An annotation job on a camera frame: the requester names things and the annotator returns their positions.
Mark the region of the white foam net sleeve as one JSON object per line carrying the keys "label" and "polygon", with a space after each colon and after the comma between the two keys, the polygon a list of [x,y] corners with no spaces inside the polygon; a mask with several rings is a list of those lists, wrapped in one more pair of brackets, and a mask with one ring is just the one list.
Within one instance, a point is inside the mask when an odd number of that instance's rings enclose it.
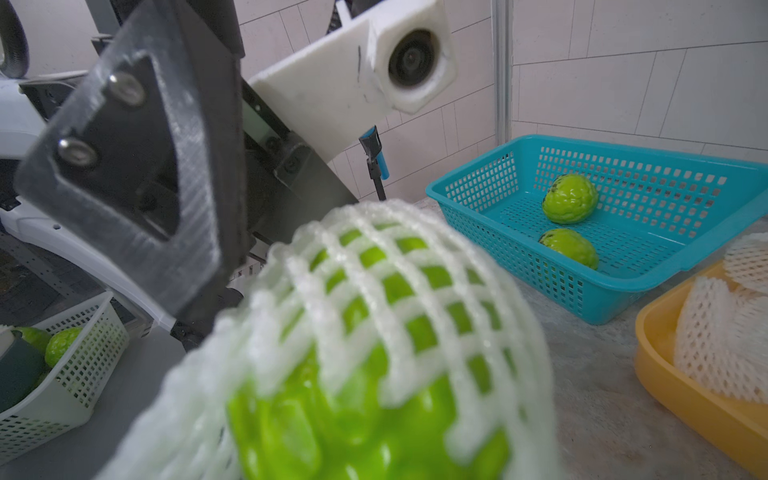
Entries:
{"label": "white foam net sleeve", "polygon": [[348,228],[358,228],[386,251],[395,247],[380,223],[398,223],[424,237],[435,260],[455,274],[455,293],[470,305],[475,336],[443,337],[443,352],[480,353],[494,386],[480,399],[469,390],[459,365],[450,373],[464,410],[462,435],[446,446],[468,455],[482,432],[499,425],[514,456],[497,479],[559,479],[563,475],[556,435],[554,381],[545,336],[517,284],[480,247],[443,220],[410,204],[391,200],[338,208],[299,228],[291,242],[273,246],[263,271],[243,302],[223,311],[213,333],[166,375],[152,405],[134,422],[114,456],[100,471],[103,479],[248,479],[240,462],[228,405],[247,383],[260,397],[273,395],[309,350],[320,363],[324,388],[336,392],[369,344],[382,341],[395,368],[383,385],[389,404],[404,399],[416,382],[409,371],[403,329],[390,307],[374,315],[363,345],[343,338],[341,307],[309,269],[316,252],[328,249],[346,267],[355,288],[371,294],[374,278],[362,271],[351,251],[339,244]]}

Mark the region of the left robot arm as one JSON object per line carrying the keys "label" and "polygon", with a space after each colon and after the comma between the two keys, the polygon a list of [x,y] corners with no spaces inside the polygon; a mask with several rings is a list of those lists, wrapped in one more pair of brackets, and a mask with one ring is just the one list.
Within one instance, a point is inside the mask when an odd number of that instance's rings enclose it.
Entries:
{"label": "left robot arm", "polygon": [[3,227],[89,272],[186,349],[240,294],[257,242],[352,204],[331,168],[241,75],[230,1],[96,1],[87,72],[19,84],[4,127]]}

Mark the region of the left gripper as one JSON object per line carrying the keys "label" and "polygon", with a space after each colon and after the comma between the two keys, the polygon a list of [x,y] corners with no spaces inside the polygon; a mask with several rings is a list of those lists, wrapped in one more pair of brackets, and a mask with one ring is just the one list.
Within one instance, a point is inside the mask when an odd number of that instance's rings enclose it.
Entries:
{"label": "left gripper", "polygon": [[240,74],[230,1],[143,1],[21,162],[20,195],[121,270],[195,348],[254,241],[351,192]]}

